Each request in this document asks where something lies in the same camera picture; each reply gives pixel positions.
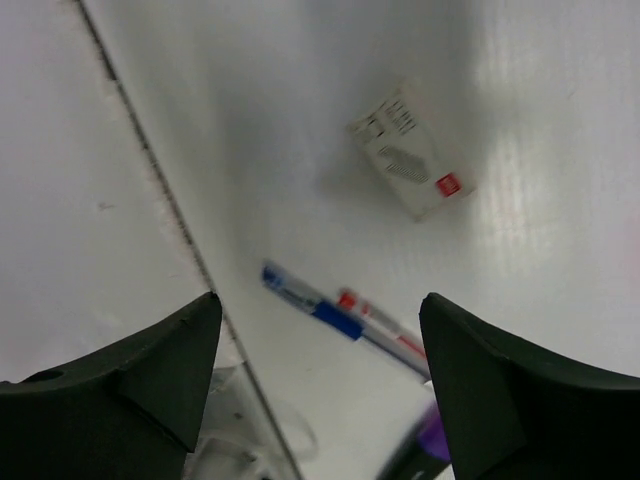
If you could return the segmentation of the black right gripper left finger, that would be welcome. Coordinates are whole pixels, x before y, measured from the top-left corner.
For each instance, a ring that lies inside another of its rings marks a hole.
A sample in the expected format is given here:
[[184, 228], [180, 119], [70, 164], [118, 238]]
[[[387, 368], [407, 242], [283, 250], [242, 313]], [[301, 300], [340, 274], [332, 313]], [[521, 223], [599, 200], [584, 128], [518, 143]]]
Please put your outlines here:
[[221, 322], [219, 297], [207, 292], [91, 354], [2, 382], [2, 478], [181, 478]]

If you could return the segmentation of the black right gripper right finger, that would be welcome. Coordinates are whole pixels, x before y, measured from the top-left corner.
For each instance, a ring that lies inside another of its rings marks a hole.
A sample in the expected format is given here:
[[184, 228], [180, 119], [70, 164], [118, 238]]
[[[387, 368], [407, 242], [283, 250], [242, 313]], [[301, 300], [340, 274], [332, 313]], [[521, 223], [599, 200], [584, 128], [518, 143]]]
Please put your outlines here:
[[638, 378], [554, 353], [436, 293], [419, 318], [456, 478], [638, 478]]

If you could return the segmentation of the purple highlighter marker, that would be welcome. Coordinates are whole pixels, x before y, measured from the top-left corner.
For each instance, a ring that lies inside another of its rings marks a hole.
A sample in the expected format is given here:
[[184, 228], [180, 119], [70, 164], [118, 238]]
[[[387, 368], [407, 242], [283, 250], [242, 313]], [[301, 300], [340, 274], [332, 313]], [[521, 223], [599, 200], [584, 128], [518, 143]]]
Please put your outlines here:
[[377, 479], [437, 479], [450, 463], [443, 422], [438, 405], [433, 401], [391, 455]]

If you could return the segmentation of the red gel pen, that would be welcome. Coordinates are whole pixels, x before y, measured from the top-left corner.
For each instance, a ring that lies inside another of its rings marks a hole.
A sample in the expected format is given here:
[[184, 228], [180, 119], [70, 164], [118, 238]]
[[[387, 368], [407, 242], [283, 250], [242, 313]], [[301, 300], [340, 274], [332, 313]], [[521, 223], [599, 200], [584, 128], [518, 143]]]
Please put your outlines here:
[[367, 340], [415, 371], [424, 382], [431, 381], [427, 356], [419, 336], [352, 289], [339, 290], [338, 305], [360, 321]]

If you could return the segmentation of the blue gel pen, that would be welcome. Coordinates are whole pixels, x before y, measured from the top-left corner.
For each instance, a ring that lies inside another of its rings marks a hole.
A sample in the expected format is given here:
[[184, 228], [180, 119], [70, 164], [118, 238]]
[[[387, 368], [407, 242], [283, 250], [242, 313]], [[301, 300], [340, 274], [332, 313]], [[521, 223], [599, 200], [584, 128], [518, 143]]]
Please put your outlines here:
[[294, 308], [341, 332], [353, 341], [362, 337], [363, 326], [351, 314], [281, 266], [265, 262], [263, 285]]

